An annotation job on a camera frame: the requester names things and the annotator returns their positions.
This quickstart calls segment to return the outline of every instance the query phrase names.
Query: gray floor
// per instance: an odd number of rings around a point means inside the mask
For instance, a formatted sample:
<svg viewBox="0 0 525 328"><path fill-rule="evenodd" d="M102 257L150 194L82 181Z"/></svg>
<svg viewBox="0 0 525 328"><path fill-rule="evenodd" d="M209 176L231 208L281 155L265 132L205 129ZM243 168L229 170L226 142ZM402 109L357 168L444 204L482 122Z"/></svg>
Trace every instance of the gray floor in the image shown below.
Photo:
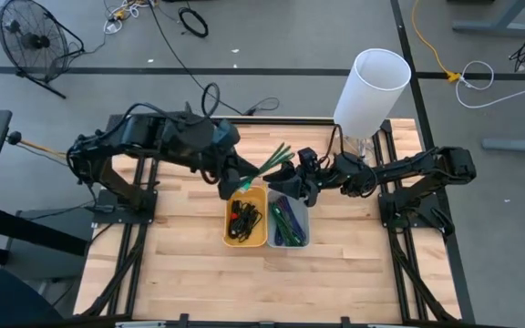
<svg viewBox="0 0 525 328"><path fill-rule="evenodd" d="M118 2L108 0L109 4ZM460 71L470 60L492 64L498 73L513 71L508 56L518 38L459 35L451 19L489 19L510 0L495 5L449 5L422 0L418 25L449 69ZM82 36L87 49L102 40L101 0L41 1L63 24ZM412 0L400 0L417 71L438 72L434 57L410 26ZM178 5L164 4L175 14ZM182 28L160 16L165 33L189 67L349 68L355 55L369 47L400 53L388 1L382 0L210 0L192 2L208 22L204 40L181 35ZM525 23L525 11L520 16ZM240 49L237 54L233 49ZM0 47L0 66L10 66ZM142 11L109 36L107 46L85 56L75 67L178 67L151 20ZM222 98L238 108L275 96L281 108L271 115L329 117L344 77L205 76L221 86ZM167 110L189 100L197 107L201 91L185 76L64 75L54 87L62 100L26 80L0 75L0 109L14 112L12 129L25 138L66 149L76 135L105 126L108 115L129 104L148 101ZM525 154L481 149L487 137L525 138L525 95L485 109L463 108L455 87L443 80L420 80L433 136L438 145L471 150L479 176L468 186L448 188L468 289L478 323L525 327ZM525 88L525 82L496 82L486 92L463 90L468 103L484 103ZM219 114L231 114L222 108ZM391 118L417 116L407 88ZM88 199L70 173L58 165L4 147L0 159L0 209L51 209ZM55 300L62 286L46 294ZM62 311L69 313L72 293Z"/></svg>

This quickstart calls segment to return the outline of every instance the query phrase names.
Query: black clip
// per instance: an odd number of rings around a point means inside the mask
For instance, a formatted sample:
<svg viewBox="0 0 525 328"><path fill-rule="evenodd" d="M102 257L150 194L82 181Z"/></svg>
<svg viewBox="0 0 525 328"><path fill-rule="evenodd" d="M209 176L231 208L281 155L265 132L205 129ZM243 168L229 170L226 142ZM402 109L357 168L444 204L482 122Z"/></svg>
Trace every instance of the black clip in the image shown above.
<svg viewBox="0 0 525 328"><path fill-rule="evenodd" d="M274 328L274 322L259 322L259 328Z"/></svg>
<svg viewBox="0 0 525 328"><path fill-rule="evenodd" d="M178 327L180 327L180 328L187 328L189 319L190 319L190 315L189 314L187 314L187 313L180 314L180 320L178 321Z"/></svg>
<svg viewBox="0 0 525 328"><path fill-rule="evenodd" d="M350 317L342 317L342 328L351 328L352 323L350 322Z"/></svg>

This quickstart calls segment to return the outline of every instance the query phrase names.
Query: extension cord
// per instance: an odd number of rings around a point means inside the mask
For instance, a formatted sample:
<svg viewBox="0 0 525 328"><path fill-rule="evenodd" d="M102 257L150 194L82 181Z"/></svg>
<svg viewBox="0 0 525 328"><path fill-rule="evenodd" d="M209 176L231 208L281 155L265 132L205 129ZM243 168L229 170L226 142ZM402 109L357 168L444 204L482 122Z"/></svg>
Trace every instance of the extension cord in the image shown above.
<svg viewBox="0 0 525 328"><path fill-rule="evenodd" d="M467 72L467 69L472 64L480 64L480 65L483 65L483 66L489 68L489 71L491 72L491 79L490 79L489 83L486 86L484 86L484 87L476 87L476 86L470 84L464 78L465 73ZM477 91L483 91L483 90L489 89L493 85L494 76L495 76L495 73L493 71L493 68L491 68L491 66L488 63L486 63L486 62L483 62L483 61L480 61L480 60L474 60L474 61L468 63L467 65L465 65L465 68L463 68L463 73L461 74L461 77L458 79L458 82L455 85L455 95L457 96L457 101L459 102L459 104L461 104L463 107L466 107L466 108L480 109L480 108L485 108L485 107L488 107L488 106L491 106L491 105L495 105L495 104L497 104L499 102L502 102L504 100L512 99L514 97L521 96L521 95L525 94L525 90L522 90L522 91L517 92L515 94L509 95L509 96L506 96L506 97L502 97L502 98L497 99L497 100L493 100L493 101L491 101L491 102L489 102L487 104L483 104L483 105L468 105L468 104L464 103L463 100L461 100L461 96L459 95L459 84L461 82L463 82L463 84L465 84L465 87L473 88L473 89L475 89Z"/></svg>

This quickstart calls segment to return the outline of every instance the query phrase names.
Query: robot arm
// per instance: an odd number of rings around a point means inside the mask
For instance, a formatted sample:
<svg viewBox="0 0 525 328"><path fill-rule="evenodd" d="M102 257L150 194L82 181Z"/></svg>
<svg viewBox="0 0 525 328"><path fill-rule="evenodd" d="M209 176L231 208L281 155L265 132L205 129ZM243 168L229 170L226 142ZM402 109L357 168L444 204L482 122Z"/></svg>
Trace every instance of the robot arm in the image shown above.
<svg viewBox="0 0 525 328"><path fill-rule="evenodd" d="M223 120L215 125L189 111L162 115L124 116L107 132L78 136L67 152L67 162L79 180L98 182L118 196L119 203L142 210L145 190L129 184L112 168L112 157L153 158L197 170L209 184L218 184L223 200L239 187L240 178L256 175L258 168L236 153L237 128Z"/></svg>
<svg viewBox="0 0 525 328"><path fill-rule="evenodd" d="M299 150L298 155L299 166L284 163L279 171L265 176L264 180L272 190L295 199L303 198L309 207L315 205L317 195L324 189L339 188L349 197L367 197L380 183L424 176L409 191L404 190L409 192L405 196L408 200L424 198L448 184L469 183L476 177L471 155L461 148L434 148L374 168L348 152L336 155L332 165L325 169L312 149Z"/></svg>

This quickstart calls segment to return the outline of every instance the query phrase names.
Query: black fan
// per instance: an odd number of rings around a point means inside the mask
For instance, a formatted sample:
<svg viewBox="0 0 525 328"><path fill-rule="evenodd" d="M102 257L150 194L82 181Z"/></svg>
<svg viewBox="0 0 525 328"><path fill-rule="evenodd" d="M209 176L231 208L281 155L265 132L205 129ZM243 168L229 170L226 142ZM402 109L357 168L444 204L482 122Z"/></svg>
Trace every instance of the black fan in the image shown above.
<svg viewBox="0 0 525 328"><path fill-rule="evenodd" d="M79 49L69 52L64 31ZM66 98L48 83L67 71L71 57L84 53L84 44L49 11L32 0L7 0L0 8L0 42L18 76Z"/></svg>

